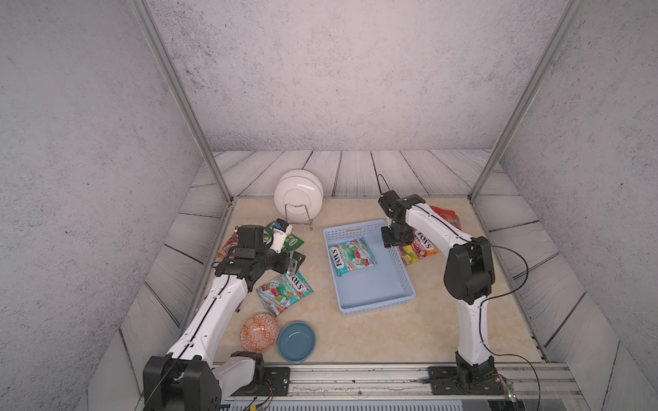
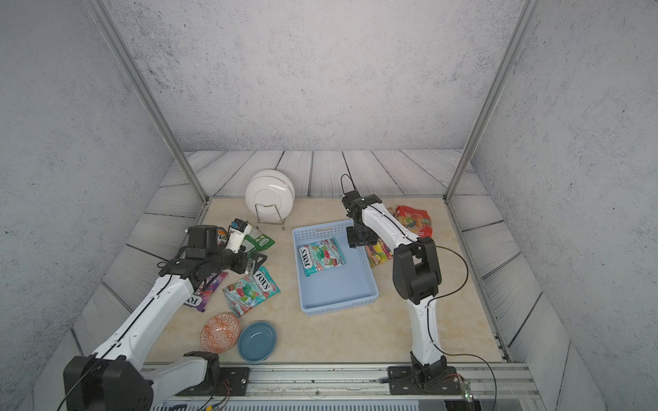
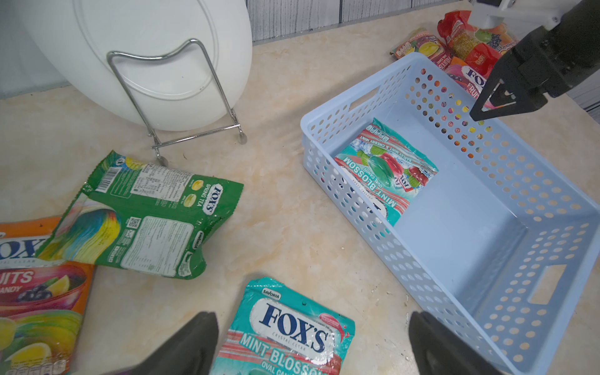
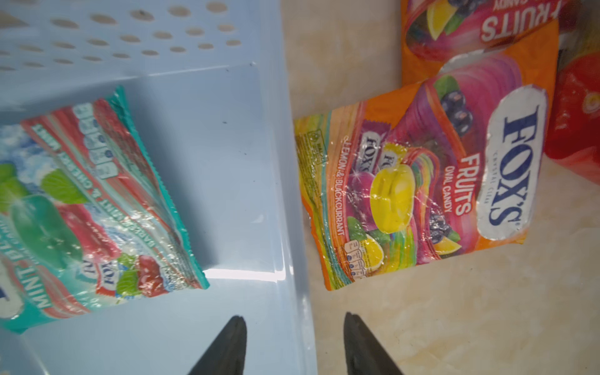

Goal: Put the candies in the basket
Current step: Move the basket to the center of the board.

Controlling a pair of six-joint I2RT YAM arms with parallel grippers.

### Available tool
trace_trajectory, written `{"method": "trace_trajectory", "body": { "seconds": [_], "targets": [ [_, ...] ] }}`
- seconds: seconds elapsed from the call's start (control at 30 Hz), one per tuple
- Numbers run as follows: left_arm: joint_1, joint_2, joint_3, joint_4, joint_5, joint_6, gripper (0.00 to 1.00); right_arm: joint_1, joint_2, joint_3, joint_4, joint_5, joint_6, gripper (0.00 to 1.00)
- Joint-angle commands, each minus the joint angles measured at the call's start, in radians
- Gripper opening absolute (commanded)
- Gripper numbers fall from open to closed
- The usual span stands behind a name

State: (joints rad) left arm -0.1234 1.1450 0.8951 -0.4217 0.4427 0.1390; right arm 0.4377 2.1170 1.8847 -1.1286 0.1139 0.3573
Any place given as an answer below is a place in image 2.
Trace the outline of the green Fox's spring tea bag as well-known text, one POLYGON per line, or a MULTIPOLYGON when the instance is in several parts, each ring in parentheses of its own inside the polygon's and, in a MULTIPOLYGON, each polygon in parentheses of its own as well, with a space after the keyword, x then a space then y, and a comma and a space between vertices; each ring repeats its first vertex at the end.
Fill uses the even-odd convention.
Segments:
POLYGON ((258 231, 258 229, 252 229, 243 240, 243 246, 247 253, 261 253, 271 248, 274 244, 274 239, 258 231))

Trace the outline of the orange Fox's fruits bag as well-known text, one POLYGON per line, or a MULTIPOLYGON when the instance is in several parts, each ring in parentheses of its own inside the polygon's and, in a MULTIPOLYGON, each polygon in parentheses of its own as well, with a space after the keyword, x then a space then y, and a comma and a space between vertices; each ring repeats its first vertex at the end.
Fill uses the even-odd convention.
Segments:
POLYGON ((382 241, 364 247, 370 267, 375 267, 392 259, 393 253, 382 241))

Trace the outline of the teal Fox's mint bag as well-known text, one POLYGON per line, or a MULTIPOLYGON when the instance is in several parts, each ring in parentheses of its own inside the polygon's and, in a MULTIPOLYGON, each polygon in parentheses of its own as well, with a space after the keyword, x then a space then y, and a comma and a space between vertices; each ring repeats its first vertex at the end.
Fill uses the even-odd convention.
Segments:
POLYGON ((238 318, 276 296, 279 292, 279 286, 274 282, 266 267, 246 274, 223 289, 229 309, 238 318))
POLYGON ((344 254, 334 237, 300 246, 298 256, 306 277, 346 264, 344 254))

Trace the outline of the light blue plastic basket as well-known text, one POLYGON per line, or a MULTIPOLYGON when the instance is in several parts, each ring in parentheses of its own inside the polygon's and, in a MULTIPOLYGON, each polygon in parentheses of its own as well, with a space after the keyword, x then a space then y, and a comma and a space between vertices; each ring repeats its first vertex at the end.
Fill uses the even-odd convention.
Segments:
POLYGON ((349 247, 347 229, 351 226, 353 222, 348 219, 292 231, 300 304, 308 316, 368 305, 379 297, 365 250, 349 247), (345 264, 306 275, 299 248, 331 239, 343 253, 345 264))

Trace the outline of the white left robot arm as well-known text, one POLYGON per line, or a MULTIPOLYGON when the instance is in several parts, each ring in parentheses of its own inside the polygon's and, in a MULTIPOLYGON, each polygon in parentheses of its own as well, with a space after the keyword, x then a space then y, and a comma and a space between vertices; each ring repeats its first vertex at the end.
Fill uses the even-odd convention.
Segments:
POLYGON ((222 372, 216 354, 188 352, 152 373, 142 367, 178 308, 205 279, 231 268, 256 272, 266 259, 261 253, 249 258, 243 250, 180 248, 162 265, 154 287, 129 318, 90 356, 76 356, 65 367, 60 405, 68 410, 149 410, 176 395, 208 396, 205 410, 226 405, 238 372, 222 372))

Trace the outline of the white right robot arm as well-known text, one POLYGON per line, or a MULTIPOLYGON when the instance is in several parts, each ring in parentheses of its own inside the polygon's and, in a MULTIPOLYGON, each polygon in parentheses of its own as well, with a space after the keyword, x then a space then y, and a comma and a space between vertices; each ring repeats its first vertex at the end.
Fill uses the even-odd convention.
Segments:
POLYGON ((411 319, 411 371, 415 384, 424 389, 454 371, 447 365, 437 329, 436 303, 442 282, 437 247, 432 238, 403 226, 376 195, 362 196, 352 190, 343 196, 342 204, 353 221, 347 229, 351 248, 380 241, 392 251, 392 282, 407 302, 411 319))

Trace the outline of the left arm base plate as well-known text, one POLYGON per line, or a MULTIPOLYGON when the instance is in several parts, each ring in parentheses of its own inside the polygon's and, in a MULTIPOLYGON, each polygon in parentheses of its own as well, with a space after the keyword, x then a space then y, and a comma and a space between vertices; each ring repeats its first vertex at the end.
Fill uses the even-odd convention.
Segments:
POLYGON ((176 394, 177 397, 245 397, 250 369, 246 366, 212 368, 198 385, 176 394))

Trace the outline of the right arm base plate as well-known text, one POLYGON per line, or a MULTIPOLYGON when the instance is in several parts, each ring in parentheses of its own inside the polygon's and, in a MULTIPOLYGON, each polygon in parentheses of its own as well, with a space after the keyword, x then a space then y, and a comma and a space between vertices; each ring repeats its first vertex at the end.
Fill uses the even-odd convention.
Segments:
POLYGON ((452 366, 425 375, 412 366, 389 366, 383 380, 395 396, 438 395, 460 396, 463 393, 460 378, 452 366))

